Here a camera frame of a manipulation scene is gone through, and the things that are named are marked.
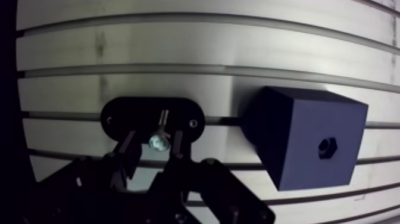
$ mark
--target black oval mount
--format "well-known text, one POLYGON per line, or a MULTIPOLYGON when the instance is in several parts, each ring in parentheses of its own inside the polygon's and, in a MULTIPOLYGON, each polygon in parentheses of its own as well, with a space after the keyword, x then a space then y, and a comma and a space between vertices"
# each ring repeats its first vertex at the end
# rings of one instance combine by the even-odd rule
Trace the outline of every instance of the black oval mount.
POLYGON ((101 112, 104 132, 113 140, 123 141, 128 132, 140 133, 142 143, 159 128, 163 110, 168 110, 165 131, 183 131, 189 142, 203 133, 205 117, 201 107, 186 98, 121 97, 108 102, 101 112))

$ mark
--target black cube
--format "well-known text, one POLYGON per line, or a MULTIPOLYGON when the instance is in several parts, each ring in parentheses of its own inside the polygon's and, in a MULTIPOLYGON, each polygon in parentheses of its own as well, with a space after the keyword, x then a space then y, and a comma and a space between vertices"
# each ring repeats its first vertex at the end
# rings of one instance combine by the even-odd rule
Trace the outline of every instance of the black cube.
POLYGON ((265 87, 240 126, 278 190, 350 183, 368 105, 327 91, 265 87))

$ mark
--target dark background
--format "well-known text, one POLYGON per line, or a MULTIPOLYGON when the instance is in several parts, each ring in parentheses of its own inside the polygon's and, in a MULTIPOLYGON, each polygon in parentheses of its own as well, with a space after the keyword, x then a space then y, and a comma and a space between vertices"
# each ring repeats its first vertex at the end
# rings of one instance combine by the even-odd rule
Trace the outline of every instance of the dark background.
POLYGON ((23 223, 29 190, 35 178, 26 148, 22 112, 18 98, 15 62, 15 31, 17 0, 6 0, 0 7, 0 186, 1 223, 23 223))

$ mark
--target slatwall panel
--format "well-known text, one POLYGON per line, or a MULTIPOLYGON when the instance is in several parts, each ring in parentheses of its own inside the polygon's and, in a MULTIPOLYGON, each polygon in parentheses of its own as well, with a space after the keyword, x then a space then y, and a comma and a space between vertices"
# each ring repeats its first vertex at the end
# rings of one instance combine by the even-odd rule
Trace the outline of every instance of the slatwall panel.
MULTIPOLYGON (((98 121, 115 97, 186 97, 218 120, 237 117, 240 102, 265 85, 325 89, 369 105, 348 186, 278 192, 240 129, 223 124, 206 126, 193 159, 226 163, 271 204, 276 223, 399 215, 400 23, 388 9, 400 6, 376 2, 19 0, 17 68, 25 78, 18 88, 36 180, 67 158, 115 147, 98 121)), ((167 159, 143 145, 145 163, 129 190, 146 191, 167 159)), ((198 194, 188 208, 203 223, 217 222, 198 194)))

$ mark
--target hex nut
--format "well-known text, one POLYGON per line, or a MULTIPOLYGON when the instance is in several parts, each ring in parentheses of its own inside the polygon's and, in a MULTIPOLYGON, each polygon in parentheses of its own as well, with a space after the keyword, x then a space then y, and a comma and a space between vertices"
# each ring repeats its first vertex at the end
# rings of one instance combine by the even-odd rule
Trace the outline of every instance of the hex nut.
POLYGON ((335 152, 338 150, 338 143, 335 138, 326 138, 321 141, 318 146, 318 155, 320 159, 326 160, 333 157, 335 152))

